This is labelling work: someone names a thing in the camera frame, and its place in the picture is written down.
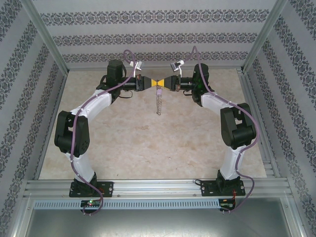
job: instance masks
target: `marble floor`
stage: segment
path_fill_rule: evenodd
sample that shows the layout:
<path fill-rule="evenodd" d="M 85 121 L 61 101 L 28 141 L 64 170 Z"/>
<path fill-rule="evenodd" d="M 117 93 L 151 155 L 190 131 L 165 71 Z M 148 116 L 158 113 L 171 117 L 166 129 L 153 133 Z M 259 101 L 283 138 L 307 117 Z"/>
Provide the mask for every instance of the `marble floor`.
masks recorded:
<path fill-rule="evenodd" d="M 219 95 L 244 102 L 235 69 L 209 72 L 210 85 Z M 59 111 L 70 111 L 84 102 L 104 74 L 70 72 Z M 192 74 L 192 70 L 183 70 L 184 77 Z M 161 79 L 172 71 L 143 70 L 142 75 Z M 195 104 L 191 96 L 168 90 L 162 91 L 162 114 L 158 116 L 153 87 L 133 92 L 131 99 L 118 98 L 90 123 L 89 131 L 87 152 L 98 179 L 215 178 L 226 149 L 219 116 Z M 73 179 L 69 161 L 54 146 L 54 135 L 55 127 L 40 179 Z M 245 153 L 240 170 L 252 177 L 266 177 L 257 145 Z"/>

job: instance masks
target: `yellow object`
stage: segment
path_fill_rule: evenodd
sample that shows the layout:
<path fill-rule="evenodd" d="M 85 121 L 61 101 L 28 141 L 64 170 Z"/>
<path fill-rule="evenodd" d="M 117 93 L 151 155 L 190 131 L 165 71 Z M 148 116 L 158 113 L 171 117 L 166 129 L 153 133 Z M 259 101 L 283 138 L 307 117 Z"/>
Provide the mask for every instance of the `yellow object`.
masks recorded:
<path fill-rule="evenodd" d="M 152 87 L 156 86 L 156 85 L 164 86 L 164 79 L 162 79 L 160 81 L 155 81 L 152 79 Z"/>

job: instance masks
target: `metal chain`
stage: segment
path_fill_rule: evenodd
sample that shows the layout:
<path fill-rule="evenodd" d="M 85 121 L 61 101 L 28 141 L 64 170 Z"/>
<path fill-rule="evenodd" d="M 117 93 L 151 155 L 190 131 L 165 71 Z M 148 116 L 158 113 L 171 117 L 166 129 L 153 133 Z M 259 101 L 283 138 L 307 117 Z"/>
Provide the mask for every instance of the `metal chain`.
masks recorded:
<path fill-rule="evenodd" d="M 156 86 L 157 91 L 156 91 L 156 101 L 157 101 L 157 114 L 161 115 L 161 106 L 162 106 L 162 88 L 160 85 Z"/>

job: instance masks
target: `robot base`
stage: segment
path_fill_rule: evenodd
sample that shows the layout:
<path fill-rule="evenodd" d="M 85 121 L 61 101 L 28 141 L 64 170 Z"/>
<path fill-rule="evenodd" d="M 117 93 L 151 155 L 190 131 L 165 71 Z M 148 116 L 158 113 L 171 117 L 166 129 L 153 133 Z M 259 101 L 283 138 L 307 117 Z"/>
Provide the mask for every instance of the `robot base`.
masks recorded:
<path fill-rule="evenodd" d="M 240 177 L 232 180 L 225 180 L 221 172 L 218 170 L 216 180 L 203 180 L 200 183 L 196 183 L 201 186 L 201 193 L 203 197 L 214 196 L 233 196 L 234 192 L 236 196 L 245 196 L 243 182 Z"/>
<path fill-rule="evenodd" d="M 97 187 L 102 192 L 103 197 L 111 198 L 113 193 L 113 182 L 98 182 L 97 175 L 94 173 L 90 184 Z M 100 195 L 90 186 L 79 182 L 77 179 L 71 183 L 69 197 L 71 198 L 94 198 Z"/>

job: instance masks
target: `damask pattern wall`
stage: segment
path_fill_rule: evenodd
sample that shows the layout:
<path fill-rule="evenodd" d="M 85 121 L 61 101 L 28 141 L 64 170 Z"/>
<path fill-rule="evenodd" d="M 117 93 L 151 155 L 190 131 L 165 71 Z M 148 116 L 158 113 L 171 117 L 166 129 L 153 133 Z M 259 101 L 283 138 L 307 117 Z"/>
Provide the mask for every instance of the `damask pattern wall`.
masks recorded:
<path fill-rule="evenodd" d="M 33 179 L 64 76 L 19 0 L 0 0 L 0 237 Z"/>
<path fill-rule="evenodd" d="M 316 236 L 316 2 L 290 0 L 248 72 L 283 177 Z"/>
<path fill-rule="evenodd" d="M 242 66 L 276 0 L 35 0 L 70 69 L 104 68 L 125 49 L 169 66 L 196 45 L 210 66 Z"/>

